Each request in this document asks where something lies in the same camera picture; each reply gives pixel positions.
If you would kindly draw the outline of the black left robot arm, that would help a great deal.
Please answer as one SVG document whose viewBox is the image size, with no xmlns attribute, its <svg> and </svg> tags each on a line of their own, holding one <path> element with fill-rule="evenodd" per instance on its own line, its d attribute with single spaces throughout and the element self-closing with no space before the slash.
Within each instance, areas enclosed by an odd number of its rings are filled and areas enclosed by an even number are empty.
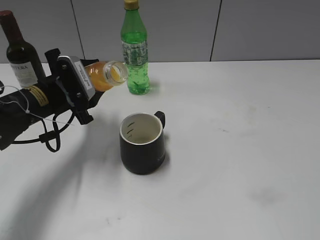
<svg viewBox="0 0 320 240">
<path fill-rule="evenodd" d="M 78 61 L 58 57 L 49 60 L 51 75 L 28 89 L 19 89 L 0 98 L 0 148 L 11 144 L 44 143 L 53 153 L 61 147 L 60 134 L 77 119 L 80 125 L 93 121 L 88 110 L 98 104 L 102 91 L 85 87 L 89 83 L 85 67 L 98 62 L 98 59 Z M 51 131 L 45 130 L 38 138 L 17 140 L 31 125 L 44 122 L 52 116 Z"/>
</svg>

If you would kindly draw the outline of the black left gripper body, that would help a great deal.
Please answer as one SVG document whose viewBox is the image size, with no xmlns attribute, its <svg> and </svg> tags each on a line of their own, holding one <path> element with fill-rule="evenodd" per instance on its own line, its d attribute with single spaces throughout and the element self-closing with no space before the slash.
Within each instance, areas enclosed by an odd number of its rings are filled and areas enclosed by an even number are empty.
<svg viewBox="0 0 320 240">
<path fill-rule="evenodd" d="M 50 75 L 37 84 L 21 89 L 28 99 L 27 109 L 31 114 L 42 118 L 60 115 L 70 110 L 66 96 Z"/>
</svg>

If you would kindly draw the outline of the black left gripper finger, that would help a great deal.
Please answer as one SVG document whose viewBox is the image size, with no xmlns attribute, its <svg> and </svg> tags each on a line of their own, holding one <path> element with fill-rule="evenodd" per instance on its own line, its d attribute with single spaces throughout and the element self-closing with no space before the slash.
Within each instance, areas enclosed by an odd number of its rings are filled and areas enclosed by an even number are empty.
<svg viewBox="0 0 320 240">
<path fill-rule="evenodd" d="M 97 62 L 99 62 L 99 59 L 80 59 L 81 64 L 83 65 L 84 68 L 86 68 L 87 66 L 90 66 L 92 64 L 95 64 Z"/>
<path fill-rule="evenodd" d="M 97 91 L 96 90 L 93 97 L 88 101 L 86 109 L 89 110 L 89 109 L 96 107 L 98 105 L 99 100 L 101 99 L 101 97 L 103 96 L 104 93 L 105 93 L 104 91 Z"/>
</svg>

